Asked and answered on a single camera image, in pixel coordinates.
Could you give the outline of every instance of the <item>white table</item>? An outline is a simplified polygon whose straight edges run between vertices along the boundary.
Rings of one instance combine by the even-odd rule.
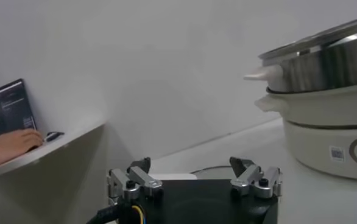
[[[186,173],[227,165],[230,156],[280,167],[280,223],[357,223],[357,181],[334,177],[298,163],[284,147],[281,120],[152,161],[151,172]]]

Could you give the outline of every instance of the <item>white countertop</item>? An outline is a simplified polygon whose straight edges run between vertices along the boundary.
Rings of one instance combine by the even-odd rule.
[[[24,155],[21,155],[15,159],[12,159],[4,164],[0,165],[0,175],[5,173],[11,172],[13,170],[19,169],[23,166],[38,163],[39,159],[45,157],[46,155],[66,147],[71,141],[87,134],[88,132],[104,125],[107,119],[96,119],[93,122],[89,122],[87,124],[80,125],[78,128],[75,128],[73,131],[69,133],[65,133],[63,136],[59,137],[58,139],[48,142],[41,147],[27,152]]]
[[[284,147],[281,119],[152,161],[153,173],[185,173],[228,165],[230,156],[253,160],[283,175],[280,223],[357,223],[357,180],[334,177],[298,163]]]

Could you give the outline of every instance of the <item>lid handle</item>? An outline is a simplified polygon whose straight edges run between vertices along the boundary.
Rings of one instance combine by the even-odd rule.
[[[283,78],[283,68],[280,65],[260,67],[255,72],[244,75],[244,80],[270,81]]]

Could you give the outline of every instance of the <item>pot lid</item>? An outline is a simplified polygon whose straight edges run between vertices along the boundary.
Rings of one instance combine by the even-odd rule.
[[[313,36],[303,38],[291,44],[276,48],[259,56],[260,59],[269,59],[286,54],[296,53],[316,46],[328,46],[345,37],[357,33],[357,19],[348,23],[319,32]]]

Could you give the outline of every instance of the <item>yellow wire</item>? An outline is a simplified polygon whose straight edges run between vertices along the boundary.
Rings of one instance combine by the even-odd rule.
[[[138,211],[138,213],[140,214],[140,217],[141,217],[141,224],[144,224],[143,223],[143,212],[142,212],[141,208],[139,206],[136,206],[136,205],[131,206],[131,208],[133,208],[133,209]]]

